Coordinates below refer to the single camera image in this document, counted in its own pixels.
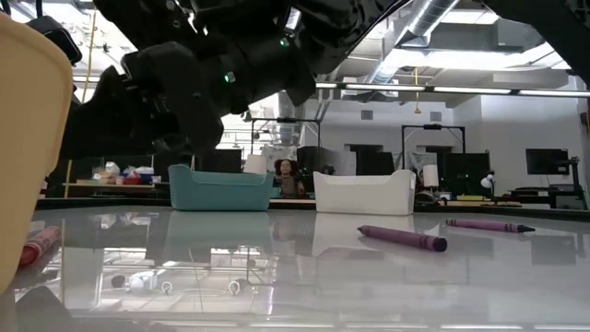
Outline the black monitor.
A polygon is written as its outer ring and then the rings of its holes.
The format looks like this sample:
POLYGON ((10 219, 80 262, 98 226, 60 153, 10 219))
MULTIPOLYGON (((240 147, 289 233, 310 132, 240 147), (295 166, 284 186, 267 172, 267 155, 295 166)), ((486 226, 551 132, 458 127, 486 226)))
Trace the black monitor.
POLYGON ((528 148, 525 151, 526 169, 529 175, 569 175, 567 149, 528 148))

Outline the wooden shelf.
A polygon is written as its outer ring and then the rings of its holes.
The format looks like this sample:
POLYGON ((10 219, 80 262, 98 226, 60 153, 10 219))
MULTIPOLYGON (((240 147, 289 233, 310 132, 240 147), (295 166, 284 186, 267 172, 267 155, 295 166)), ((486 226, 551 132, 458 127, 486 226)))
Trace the wooden shelf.
POLYGON ((66 188, 92 188, 93 190, 110 190, 110 191, 155 191, 157 187, 155 185, 146 184, 86 184, 86 183, 75 183, 67 184, 62 183, 63 187, 66 188))

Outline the black metal frame stand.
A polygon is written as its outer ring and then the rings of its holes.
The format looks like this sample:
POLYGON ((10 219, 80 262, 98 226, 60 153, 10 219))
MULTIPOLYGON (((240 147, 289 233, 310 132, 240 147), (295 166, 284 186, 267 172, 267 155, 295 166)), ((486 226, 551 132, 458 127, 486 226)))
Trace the black metal frame stand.
POLYGON ((455 137, 460 143, 461 143, 461 147, 462 147, 462 153, 465 154, 466 153, 466 128, 464 126, 455 126, 455 125, 442 125, 442 124, 423 124, 423 125, 417 125, 417 124, 402 124, 401 125, 401 155, 402 155, 402 169, 406 168, 406 143, 407 143, 407 139, 409 138, 410 134, 406 135, 406 130, 409 128, 414 128, 414 129, 421 129, 421 130, 425 130, 425 131, 442 131, 443 129, 446 129, 447 131, 449 131, 451 134, 454 135, 454 130, 459 130, 461 132, 461 137, 458 138, 457 136, 455 137))

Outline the black cabinet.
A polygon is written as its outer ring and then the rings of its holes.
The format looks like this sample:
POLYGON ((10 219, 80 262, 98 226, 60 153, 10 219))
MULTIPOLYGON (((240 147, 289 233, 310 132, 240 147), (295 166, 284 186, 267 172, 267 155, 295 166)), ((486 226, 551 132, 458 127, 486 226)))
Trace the black cabinet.
POLYGON ((194 154, 188 150, 168 151, 154 157, 154 169, 157 174, 167 174, 174 165, 185 165, 193 171, 205 171, 214 160, 212 153, 194 154))

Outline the person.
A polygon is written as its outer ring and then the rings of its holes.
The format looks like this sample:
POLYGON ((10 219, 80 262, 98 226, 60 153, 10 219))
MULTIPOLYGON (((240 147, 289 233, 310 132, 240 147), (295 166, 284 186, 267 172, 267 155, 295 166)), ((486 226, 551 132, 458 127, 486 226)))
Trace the person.
POLYGON ((305 196, 303 182, 297 177, 298 165, 295 160, 275 161, 275 183, 280 198, 297 199, 305 196))

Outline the white plastic bin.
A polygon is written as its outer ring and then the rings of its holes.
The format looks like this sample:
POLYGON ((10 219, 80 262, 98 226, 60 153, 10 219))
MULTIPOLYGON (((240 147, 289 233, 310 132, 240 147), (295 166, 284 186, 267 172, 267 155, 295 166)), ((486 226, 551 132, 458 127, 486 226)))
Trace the white plastic bin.
POLYGON ((414 211, 416 175, 334 176, 313 173, 316 210, 323 213, 407 216, 414 211))

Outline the purple crayon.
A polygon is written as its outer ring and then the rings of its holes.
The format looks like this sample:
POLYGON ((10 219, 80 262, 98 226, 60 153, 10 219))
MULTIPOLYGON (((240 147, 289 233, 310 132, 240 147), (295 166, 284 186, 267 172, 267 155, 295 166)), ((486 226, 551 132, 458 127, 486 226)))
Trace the purple crayon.
POLYGON ((363 236, 373 239, 378 239, 389 243, 413 246, 419 249, 430 250, 438 253, 445 252, 448 246, 445 238, 427 234, 418 234, 409 231, 400 231, 370 225, 362 225, 358 227, 358 231, 363 236))
POLYGON ((521 224, 511 224, 504 222, 483 221, 474 219, 447 219, 445 221, 445 224, 451 227, 478 229, 485 231, 503 231, 513 233, 525 233, 536 230, 535 228, 521 224))

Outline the white desk lamp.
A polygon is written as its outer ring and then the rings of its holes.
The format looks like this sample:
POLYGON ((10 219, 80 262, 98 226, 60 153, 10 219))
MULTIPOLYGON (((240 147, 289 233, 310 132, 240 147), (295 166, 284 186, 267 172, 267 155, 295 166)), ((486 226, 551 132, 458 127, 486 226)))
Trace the white desk lamp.
POLYGON ((493 200, 495 197, 495 171, 490 170, 480 180, 480 185, 488 191, 488 198, 493 200))

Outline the pink crayon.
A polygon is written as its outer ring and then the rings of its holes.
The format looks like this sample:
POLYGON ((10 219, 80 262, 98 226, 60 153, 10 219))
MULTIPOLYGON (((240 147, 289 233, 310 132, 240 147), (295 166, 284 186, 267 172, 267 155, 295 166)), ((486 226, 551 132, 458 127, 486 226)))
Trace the pink crayon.
POLYGON ((24 243, 18 265, 25 267, 33 264, 60 238, 61 229, 56 226, 38 232, 24 243))

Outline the yellow plastic bin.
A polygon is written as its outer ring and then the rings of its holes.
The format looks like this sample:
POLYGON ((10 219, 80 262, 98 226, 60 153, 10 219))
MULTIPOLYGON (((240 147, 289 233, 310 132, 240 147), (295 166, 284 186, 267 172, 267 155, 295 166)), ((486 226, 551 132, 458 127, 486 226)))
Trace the yellow plastic bin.
POLYGON ((0 332, 15 332, 8 288, 44 178, 56 166, 73 92, 65 53, 0 13, 0 332))

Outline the teal plastic bin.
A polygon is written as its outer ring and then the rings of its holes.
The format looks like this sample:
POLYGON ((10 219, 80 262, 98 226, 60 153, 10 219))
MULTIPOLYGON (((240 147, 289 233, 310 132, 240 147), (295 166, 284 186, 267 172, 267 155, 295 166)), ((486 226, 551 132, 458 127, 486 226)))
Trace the teal plastic bin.
POLYGON ((171 205, 181 211, 266 211, 274 175, 197 172, 184 164, 168 168, 171 205))

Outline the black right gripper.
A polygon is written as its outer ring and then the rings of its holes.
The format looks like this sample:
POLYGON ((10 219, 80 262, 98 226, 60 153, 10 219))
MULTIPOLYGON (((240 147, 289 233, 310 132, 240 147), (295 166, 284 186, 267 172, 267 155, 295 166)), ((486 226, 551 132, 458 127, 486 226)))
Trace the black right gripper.
MULTIPOLYGON (((204 35, 189 25, 176 25, 137 51, 164 42, 178 42, 193 52, 219 116, 243 113, 250 104, 280 91, 295 105, 303 104, 315 92, 313 74, 297 43, 272 25, 233 36, 204 35)), ((150 99, 143 91, 142 95, 153 101, 159 112, 168 112, 161 101, 150 99)))

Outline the silver ventilation duct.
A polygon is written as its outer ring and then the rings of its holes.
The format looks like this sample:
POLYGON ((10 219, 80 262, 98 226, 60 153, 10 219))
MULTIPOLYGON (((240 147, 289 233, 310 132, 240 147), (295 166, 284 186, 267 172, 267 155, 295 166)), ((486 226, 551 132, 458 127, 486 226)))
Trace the silver ventilation duct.
POLYGON ((423 54, 413 54, 403 46, 424 49, 430 45, 431 34, 460 0, 413 0, 411 11, 401 18, 401 27, 394 28, 393 47, 365 79, 365 83, 387 84, 404 66, 417 66, 423 54))
POLYGON ((280 119, 280 122, 276 122, 275 126, 277 142, 282 146, 296 145, 299 137, 299 124, 292 122, 292 119, 296 118, 297 108, 292 104, 285 91, 279 92, 277 99, 276 118, 280 119))

